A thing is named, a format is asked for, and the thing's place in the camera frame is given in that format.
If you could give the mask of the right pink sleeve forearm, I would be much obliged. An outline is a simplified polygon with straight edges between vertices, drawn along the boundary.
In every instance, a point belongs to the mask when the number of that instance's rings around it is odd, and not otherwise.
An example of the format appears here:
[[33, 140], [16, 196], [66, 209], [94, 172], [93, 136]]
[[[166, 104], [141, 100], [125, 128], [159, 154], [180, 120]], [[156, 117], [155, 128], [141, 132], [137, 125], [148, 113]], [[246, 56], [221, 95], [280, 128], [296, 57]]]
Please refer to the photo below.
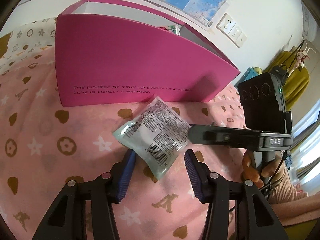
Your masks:
[[308, 195], [297, 191], [284, 165], [272, 180], [272, 185], [274, 188], [268, 202], [283, 226], [319, 219], [319, 193]]

